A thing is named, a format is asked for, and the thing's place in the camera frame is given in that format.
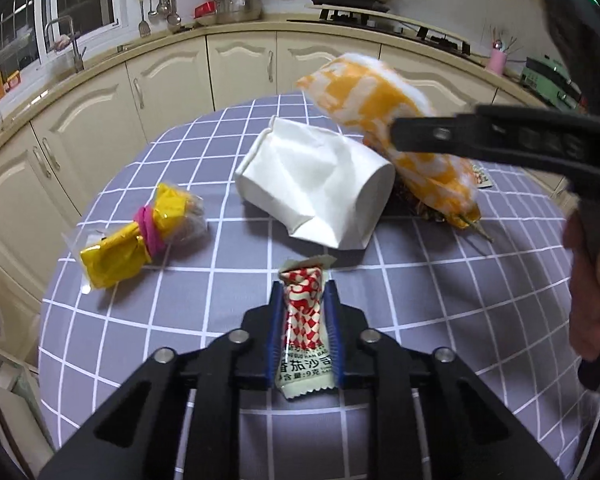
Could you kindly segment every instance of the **metal bolt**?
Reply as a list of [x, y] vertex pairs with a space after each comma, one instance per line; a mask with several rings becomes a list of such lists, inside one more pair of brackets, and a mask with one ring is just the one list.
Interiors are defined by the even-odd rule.
[[365, 343], [377, 343], [381, 337], [378, 330], [374, 330], [373, 328], [367, 328], [360, 333], [360, 339]]
[[159, 363], [166, 364], [176, 356], [171, 348], [158, 348], [154, 353], [154, 359]]
[[434, 357], [441, 363], [450, 363], [456, 358], [456, 354], [451, 348], [438, 348]]
[[249, 340], [249, 332], [247, 332], [246, 330], [242, 330], [241, 328], [239, 328], [237, 330], [233, 330], [229, 334], [229, 341], [231, 341], [232, 343], [236, 343], [238, 345], [240, 345], [242, 343], [246, 343], [248, 340]]
[[449, 140], [451, 138], [451, 130], [447, 128], [436, 128], [433, 130], [433, 136], [440, 140]]

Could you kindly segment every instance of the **gas stove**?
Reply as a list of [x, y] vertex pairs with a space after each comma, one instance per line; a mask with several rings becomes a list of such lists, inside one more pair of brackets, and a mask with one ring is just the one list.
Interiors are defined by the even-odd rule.
[[[471, 58], [471, 45], [464, 38], [430, 25], [416, 22], [388, 12], [389, 7], [375, 0], [311, 0], [311, 9], [320, 10], [319, 23], [359, 28], [388, 34], [404, 40], [416, 41], [469, 62], [480, 64]], [[315, 23], [315, 20], [288, 20], [296, 23]]]

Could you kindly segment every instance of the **faucet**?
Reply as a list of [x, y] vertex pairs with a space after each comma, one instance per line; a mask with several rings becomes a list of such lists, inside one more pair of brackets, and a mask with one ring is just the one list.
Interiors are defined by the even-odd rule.
[[48, 37], [49, 42], [51, 43], [52, 39], [49, 37], [49, 28], [51, 28], [51, 26], [54, 23], [60, 23], [60, 22], [65, 22], [65, 21], [69, 21], [69, 31], [70, 31], [69, 38], [71, 39], [71, 44], [73, 45], [73, 48], [74, 48], [75, 73], [78, 73], [78, 72], [81, 72], [82, 70], [84, 70], [84, 63], [82, 62], [82, 56], [84, 56], [84, 51], [87, 50], [87, 48], [85, 47], [82, 50], [81, 54], [78, 51], [78, 44], [75, 40], [74, 19], [70, 15], [65, 14], [64, 16], [59, 16], [55, 20], [51, 20], [50, 22], [48, 22], [46, 24], [45, 35]]

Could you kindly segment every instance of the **table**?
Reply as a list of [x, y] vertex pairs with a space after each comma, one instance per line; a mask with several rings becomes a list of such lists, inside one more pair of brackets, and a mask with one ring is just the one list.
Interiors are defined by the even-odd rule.
[[[205, 200], [210, 237], [169, 248], [137, 278], [89, 294], [81, 291], [80, 265], [70, 254], [60, 258], [40, 337], [43, 413], [56, 446], [155, 349], [206, 346], [239, 326], [245, 310], [267, 302], [286, 259], [323, 253], [241, 203], [235, 190], [235, 168], [275, 114], [337, 129], [301, 93], [203, 116], [168, 130], [122, 168], [78, 224], [89, 230], [130, 222], [165, 181]], [[495, 183], [478, 200], [493, 245], [412, 218], [390, 201], [366, 251], [329, 251], [338, 259], [331, 276], [344, 303], [362, 308], [371, 326], [402, 345], [454, 348], [568, 474], [596, 401], [577, 381], [568, 343], [564, 219], [519, 168], [483, 167]], [[363, 478], [367, 400], [365, 392], [293, 402], [277, 391], [243, 395], [241, 478]], [[181, 453], [177, 478], [183, 460]]]

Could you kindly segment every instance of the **human hand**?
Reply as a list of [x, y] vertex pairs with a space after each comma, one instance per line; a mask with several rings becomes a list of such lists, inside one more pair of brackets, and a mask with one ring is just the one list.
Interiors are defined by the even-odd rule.
[[600, 254], [594, 266], [577, 212], [567, 220], [562, 243], [573, 250], [569, 341], [585, 361], [595, 361], [600, 355]]

